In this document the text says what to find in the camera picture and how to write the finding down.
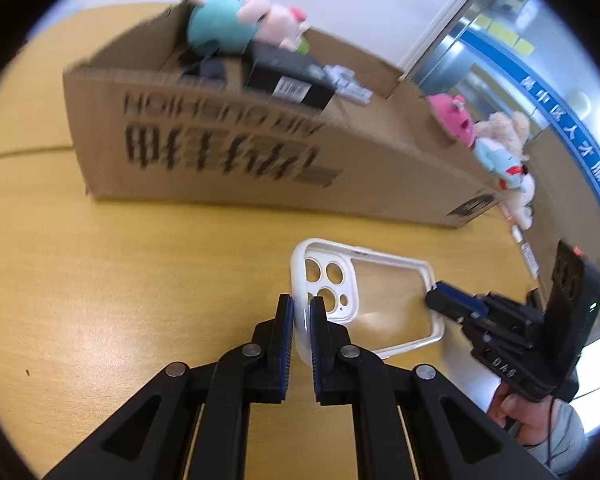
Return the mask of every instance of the gray sleeve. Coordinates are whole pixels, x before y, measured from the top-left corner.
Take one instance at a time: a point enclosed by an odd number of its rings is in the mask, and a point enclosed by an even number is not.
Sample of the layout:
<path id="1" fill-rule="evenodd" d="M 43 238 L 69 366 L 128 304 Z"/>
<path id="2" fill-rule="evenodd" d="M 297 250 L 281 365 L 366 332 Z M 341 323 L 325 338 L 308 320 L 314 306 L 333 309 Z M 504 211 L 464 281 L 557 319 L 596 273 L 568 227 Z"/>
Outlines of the gray sleeve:
<path id="1" fill-rule="evenodd" d="M 557 421 L 551 432 L 551 470 L 557 475 L 564 475 L 574 469 L 582 457 L 587 439 L 582 422 L 572 406 L 557 400 Z M 526 448 L 539 462 L 546 465 L 548 443 Z"/>

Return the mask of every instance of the cardboard box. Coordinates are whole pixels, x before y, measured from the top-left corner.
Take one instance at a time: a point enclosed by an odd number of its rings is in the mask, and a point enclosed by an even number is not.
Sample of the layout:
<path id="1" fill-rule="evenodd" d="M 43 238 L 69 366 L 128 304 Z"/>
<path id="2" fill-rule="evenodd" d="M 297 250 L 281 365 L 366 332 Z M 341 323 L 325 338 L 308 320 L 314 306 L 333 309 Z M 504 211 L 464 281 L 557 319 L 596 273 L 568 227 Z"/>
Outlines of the cardboard box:
<path id="1" fill-rule="evenodd" d="M 500 199 L 400 71 L 320 32 L 323 64 L 355 70 L 367 106 L 334 96 L 316 113 L 227 83 L 181 77 L 190 7 L 139 23 L 64 73 L 72 137 L 96 198 L 284 206 L 459 226 Z"/>

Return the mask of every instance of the yellow sticky note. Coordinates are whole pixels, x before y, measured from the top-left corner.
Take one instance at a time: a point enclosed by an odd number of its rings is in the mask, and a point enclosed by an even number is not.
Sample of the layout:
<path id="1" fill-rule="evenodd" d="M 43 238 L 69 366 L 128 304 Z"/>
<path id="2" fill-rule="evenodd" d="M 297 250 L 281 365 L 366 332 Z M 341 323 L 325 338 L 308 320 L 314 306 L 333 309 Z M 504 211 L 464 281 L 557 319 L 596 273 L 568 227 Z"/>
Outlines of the yellow sticky note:
<path id="1" fill-rule="evenodd" d="M 498 38 L 502 43 L 509 46 L 514 46 L 518 39 L 518 35 L 513 30 L 500 25 L 498 22 L 491 22 L 488 32 L 494 38 Z"/>
<path id="2" fill-rule="evenodd" d="M 474 25 L 480 28 L 487 28 L 491 23 L 491 18 L 487 18 L 484 14 L 478 14 L 478 17 L 474 20 Z"/>
<path id="3" fill-rule="evenodd" d="M 520 38 L 513 47 L 513 50 L 522 54 L 522 56 L 528 56 L 534 51 L 535 47 L 533 43 L 529 43 L 525 38 Z"/>

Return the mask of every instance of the black cable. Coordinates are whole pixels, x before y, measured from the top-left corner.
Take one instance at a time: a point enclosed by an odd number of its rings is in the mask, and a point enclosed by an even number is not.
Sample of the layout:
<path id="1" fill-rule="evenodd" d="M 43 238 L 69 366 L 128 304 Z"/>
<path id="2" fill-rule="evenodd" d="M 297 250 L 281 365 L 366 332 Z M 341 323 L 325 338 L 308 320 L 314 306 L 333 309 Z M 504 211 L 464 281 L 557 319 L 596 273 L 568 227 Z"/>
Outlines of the black cable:
<path id="1" fill-rule="evenodd" d="M 546 466 L 551 469 L 551 419 L 554 414 L 554 402 L 555 397 L 551 397 L 551 404 L 549 404 L 549 431 L 546 436 Z"/>

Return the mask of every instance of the stuffed animal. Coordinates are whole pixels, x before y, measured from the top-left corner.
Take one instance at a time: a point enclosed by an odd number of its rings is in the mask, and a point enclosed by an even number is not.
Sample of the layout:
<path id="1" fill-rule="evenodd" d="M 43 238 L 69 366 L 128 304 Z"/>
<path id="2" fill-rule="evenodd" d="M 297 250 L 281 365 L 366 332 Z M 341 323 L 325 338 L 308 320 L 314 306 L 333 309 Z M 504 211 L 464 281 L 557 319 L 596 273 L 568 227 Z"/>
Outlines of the stuffed animal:
<path id="1" fill-rule="evenodd" d="M 525 176 L 522 163 L 501 142 L 478 137 L 475 139 L 474 155 L 489 173 L 500 179 L 500 189 L 522 188 Z"/>
<path id="2" fill-rule="evenodd" d="M 513 112 L 511 117 L 503 112 L 496 112 L 487 121 L 475 124 L 476 137 L 487 137 L 497 140 L 520 160 L 528 160 L 523 154 L 523 146 L 529 138 L 529 118 L 522 112 Z"/>
<path id="3" fill-rule="evenodd" d="M 251 40 L 291 51 L 308 50 L 302 10 L 269 0 L 190 0 L 195 4 L 187 25 L 187 41 L 195 54 L 241 54 Z"/>
<path id="4" fill-rule="evenodd" d="M 511 189 L 505 193 L 504 205 L 516 224 L 524 231 L 531 227 L 533 221 L 533 211 L 529 203 L 535 193 L 536 181 L 530 174 L 526 174 L 522 178 L 520 189 Z"/>
<path id="5" fill-rule="evenodd" d="M 474 120 L 464 109 L 465 100 L 461 95 L 437 94 L 426 97 L 433 115 L 446 134 L 459 140 L 468 148 L 474 145 Z"/>

